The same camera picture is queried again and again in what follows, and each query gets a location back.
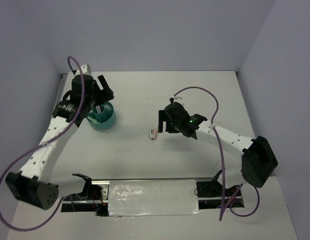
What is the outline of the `pink white mini stapler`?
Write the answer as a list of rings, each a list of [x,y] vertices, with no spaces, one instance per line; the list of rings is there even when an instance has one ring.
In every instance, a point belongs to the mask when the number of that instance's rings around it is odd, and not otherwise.
[[[149,139],[154,141],[157,138],[158,130],[156,128],[149,129]]]

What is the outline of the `green highlighter cap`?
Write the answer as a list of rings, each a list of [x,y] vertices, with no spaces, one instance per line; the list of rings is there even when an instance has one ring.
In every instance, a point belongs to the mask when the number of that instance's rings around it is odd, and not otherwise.
[[[89,117],[88,120],[90,120],[94,124],[98,124],[99,123],[96,119],[91,118],[91,117]]]

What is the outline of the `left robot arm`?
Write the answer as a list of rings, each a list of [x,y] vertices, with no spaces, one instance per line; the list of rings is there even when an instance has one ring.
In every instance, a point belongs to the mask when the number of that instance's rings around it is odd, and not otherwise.
[[[92,108],[114,98],[103,75],[75,75],[71,90],[55,106],[49,127],[41,145],[17,172],[9,172],[5,182],[15,199],[43,210],[50,209],[61,197],[76,194],[86,200],[94,194],[101,196],[102,188],[81,173],[72,173],[69,180],[51,182],[58,158],[72,135]]]

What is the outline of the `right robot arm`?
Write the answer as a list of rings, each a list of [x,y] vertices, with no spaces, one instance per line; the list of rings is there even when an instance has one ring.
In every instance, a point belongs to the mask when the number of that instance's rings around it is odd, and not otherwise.
[[[262,188],[278,161],[268,142],[262,136],[251,138],[239,135],[216,124],[206,117],[189,115],[182,104],[173,102],[158,112],[158,132],[181,133],[187,138],[221,147],[239,162],[237,167],[225,169],[215,175],[213,192],[225,195],[231,187],[250,184]]]

